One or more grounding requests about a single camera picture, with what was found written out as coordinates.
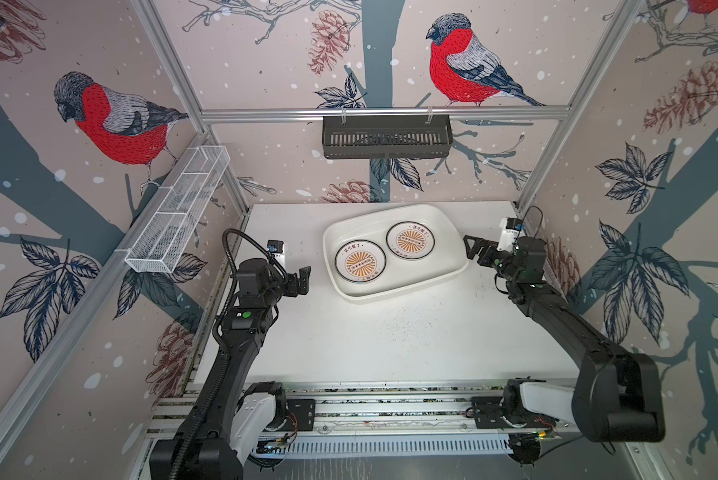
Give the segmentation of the orange sunburst plate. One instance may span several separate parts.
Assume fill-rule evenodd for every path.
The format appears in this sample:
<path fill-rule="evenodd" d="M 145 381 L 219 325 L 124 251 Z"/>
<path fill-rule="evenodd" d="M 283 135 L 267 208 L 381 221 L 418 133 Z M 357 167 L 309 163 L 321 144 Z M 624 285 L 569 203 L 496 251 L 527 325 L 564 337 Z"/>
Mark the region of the orange sunburst plate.
<path fill-rule="evenodd" d="M 420 260 L 435 248 L 432 231 L 418 222 L 400 222 L 386 234 L 386 244 L 392 254 L 406 260 Z"/>

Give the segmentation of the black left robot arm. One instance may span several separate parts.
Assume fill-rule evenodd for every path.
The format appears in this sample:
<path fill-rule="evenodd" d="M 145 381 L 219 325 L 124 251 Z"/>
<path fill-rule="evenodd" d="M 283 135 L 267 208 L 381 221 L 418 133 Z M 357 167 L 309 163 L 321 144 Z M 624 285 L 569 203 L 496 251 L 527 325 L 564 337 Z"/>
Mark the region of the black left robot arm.
<path fill-rule="evenodd" d="M 278 318 L 278 302 L 309 292 L 309 266 L 296 274 L 278 267 L 275 261 L 253 258 L 233 274 L 232 295 L 212 331 L 219 346 L 216 359 L 177 433 L 152 450 L 153 479 L 241 479 L 261 433 L 285 422 L 281 383 L 245 386 Z"/>

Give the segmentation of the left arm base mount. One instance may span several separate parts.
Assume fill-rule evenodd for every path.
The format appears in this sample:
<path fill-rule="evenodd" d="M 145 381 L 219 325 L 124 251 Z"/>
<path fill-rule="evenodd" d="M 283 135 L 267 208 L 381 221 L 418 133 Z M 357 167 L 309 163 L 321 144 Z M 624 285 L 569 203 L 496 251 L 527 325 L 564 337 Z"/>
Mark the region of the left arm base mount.
<path fill-rule="evenodd" d="M 311 432 L 314 423 L 314 400 L 286 400 L 281 404 L 273 395 L 256 393 L 244 398 L 233 418 L 231 434 L 240 438 L 252 433 Z"/>

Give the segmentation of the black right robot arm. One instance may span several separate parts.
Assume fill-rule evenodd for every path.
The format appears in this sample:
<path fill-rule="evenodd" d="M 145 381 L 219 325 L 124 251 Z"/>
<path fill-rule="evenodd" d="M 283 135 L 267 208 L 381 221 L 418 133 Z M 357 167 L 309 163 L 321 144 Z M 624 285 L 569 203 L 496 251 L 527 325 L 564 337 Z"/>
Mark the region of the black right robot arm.
<path fill-rule="evenodd" d="M 573 313 L 543 280 L 545 242 L 521 237 L 512 250 L 495 241 L 463 237 L 466 257 L 491 267 L 506 295 L 546 330 L 579 368 L 569 401 L 572 421 L 593 442 L 660 442 L 666 433 L 655 362 L 626 351 Z"/>

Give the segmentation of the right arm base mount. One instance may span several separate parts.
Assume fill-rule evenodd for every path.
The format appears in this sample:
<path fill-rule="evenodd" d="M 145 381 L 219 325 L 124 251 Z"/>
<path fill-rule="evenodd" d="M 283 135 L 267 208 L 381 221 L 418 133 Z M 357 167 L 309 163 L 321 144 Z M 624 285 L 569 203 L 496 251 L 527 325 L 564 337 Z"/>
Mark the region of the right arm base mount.
<path fill-rule="evenodd" d="M 473 419 L 477 429 L 555 429 L 556 420 L 530 412 L 521 403 L 509 405 L 502 397 L 473 397 L 465 416 Z"/>

